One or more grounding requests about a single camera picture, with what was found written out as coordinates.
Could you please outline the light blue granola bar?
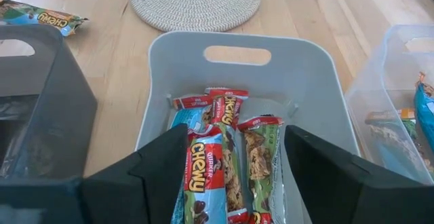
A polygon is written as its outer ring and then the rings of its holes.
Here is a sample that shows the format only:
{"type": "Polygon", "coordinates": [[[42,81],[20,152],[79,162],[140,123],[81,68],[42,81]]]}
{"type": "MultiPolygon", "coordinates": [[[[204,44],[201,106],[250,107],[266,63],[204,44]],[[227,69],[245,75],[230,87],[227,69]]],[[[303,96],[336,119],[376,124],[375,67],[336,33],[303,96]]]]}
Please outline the light blue granola bar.
{"type": "Polygon", "coordinates": [[[425,73],[420,72],[414,95],[416,118],[434,152],[434,87],[425,82],[425,73]]]}

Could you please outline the dark grey plastic bin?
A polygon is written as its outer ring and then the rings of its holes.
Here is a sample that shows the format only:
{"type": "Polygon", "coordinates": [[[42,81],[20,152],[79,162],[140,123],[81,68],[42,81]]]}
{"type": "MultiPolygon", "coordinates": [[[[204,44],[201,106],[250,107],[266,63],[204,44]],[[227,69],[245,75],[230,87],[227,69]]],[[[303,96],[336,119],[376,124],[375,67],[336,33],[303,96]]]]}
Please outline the dark grey plastic bin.
{"type": "Polygon", "coordinates": [[[0,224],[85,224],[80,186],[97,100],[60,31],[0,26],[0,224]]]}

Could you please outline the green orange granola bar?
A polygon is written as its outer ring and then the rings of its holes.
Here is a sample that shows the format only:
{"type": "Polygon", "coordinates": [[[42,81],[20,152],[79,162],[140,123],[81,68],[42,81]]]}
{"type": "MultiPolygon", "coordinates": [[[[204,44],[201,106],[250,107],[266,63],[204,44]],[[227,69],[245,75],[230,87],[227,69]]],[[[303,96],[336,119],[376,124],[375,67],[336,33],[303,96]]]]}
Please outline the green orange granola bar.
{"type": "Polygon", "coordinates": [[[370,112],[365,119],[365,123],[372,126],[388,126],[392,129],[400,129],[401,125],[397,119],[399,117],[410,138],[416,140],[418,135],[416,132],[415,110],[413,108],[402,108],[398,109],[396,113],[397,117],[392,111],[370,112]]]}
{"type": "Polygon", "coordinates": [[[85,21],[88,19],[64,12],[12,0],[0,0],[0,22],[6,24],[48,24],[58,29],[63,37],[68,37],[75,34],[75,30],[85,21]]]}

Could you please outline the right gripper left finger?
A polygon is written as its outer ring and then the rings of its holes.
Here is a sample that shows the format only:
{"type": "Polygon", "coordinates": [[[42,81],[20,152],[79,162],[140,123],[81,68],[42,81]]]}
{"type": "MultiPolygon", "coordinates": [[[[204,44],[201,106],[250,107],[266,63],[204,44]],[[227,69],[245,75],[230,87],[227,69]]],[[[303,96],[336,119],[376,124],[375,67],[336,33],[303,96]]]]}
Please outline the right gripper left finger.
{"type": "Polygon", "coordinates": [[[175,126],[81,184],[87,224],[170,224],[182,183],[187,126],[175,126]]]}

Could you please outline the blue Chewy granola bar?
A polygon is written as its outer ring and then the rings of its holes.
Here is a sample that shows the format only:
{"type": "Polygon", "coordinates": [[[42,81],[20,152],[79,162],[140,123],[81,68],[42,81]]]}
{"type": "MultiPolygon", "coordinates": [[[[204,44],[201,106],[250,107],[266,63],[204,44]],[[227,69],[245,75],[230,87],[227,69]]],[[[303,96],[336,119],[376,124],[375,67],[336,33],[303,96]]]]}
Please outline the blue Chewy granola bar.
{"type": "Polygon", "coordinates": [[[184,224],[226,224],[222,131],[188,131],[184,171],[184,224]]]}
{"type": "Polygon", "coordinates": [[[186,124],[189,129],[204,131],[212,119],[212,104],[213,98],[208,94],[174,98],[167,128],[186,124]]]}

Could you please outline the clear plastic bin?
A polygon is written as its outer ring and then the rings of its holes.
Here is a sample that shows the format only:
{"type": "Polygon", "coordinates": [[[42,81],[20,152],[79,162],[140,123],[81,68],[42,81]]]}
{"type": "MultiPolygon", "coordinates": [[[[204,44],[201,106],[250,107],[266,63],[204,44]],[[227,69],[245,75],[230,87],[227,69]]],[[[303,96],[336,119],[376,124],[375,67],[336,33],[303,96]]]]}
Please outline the clear plastic bin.
{"type": "Polygon", "coordinates": [[[367,125],[370,112],[413,108],[420,72],[434,87],[434,25],[391,27],[345,94],[362,156],[390,171],[434,185],[434,152],[416,118],[412,140],[399,117],[400,129],[367,125]]]}

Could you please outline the red green granola bar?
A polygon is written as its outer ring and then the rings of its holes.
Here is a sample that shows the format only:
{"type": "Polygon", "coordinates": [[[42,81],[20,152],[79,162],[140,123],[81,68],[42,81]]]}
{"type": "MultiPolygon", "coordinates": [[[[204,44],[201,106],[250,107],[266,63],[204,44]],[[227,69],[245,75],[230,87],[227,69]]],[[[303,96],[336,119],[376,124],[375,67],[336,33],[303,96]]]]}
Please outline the red green granola bar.
{"type": "Polygon", "coordinates": [[[211,124],[218,126],[223,135],[222,160],[228,224],[245,224],[249,214],[244,204],[236,130],[239,110],[248,93],[228,88],[207,88],[205,93],[213,98],[211,124]]]}
{"type": "Polygon", "coordinates": [[[277,157],[283,119],[260,115],[237,125],[245,142],[248,189],[252,214],[248,224],[274,224],[270,198],[275,184],[273,160],[277,157]]]}

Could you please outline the light grey plastic bin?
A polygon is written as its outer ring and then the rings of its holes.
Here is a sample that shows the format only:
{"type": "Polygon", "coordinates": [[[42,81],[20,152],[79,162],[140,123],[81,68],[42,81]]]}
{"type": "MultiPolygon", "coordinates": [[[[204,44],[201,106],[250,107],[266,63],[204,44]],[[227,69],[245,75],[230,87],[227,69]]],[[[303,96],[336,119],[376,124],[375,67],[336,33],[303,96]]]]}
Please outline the light grey plastic bin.
{"type": "Polygon", "coordinates": [[[359,156],[333,60],[310,41],[171,32],[151,44],[149,69],[150,96],[137,148],[167,130],[171,97],[196,94],[208,86],[248,90],[251,96],[241,108],[244,119],[259,114],[283,118],[276,195],[271,202],[282,224],[313,224],[286,154],[287,126],[298,126],[359,156]]]}

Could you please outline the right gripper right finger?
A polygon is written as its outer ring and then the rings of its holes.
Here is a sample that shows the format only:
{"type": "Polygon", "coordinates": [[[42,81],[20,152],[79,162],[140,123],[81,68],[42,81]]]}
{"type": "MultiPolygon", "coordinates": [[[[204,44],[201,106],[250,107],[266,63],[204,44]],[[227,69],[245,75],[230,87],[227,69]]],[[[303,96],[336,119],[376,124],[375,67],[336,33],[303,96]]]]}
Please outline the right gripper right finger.
{"type": "Polygon", "coordinates": [[[373,164],[298,126],[286,127],[284,145],[313,224],[434,224],[434,185],[373,164]]]}

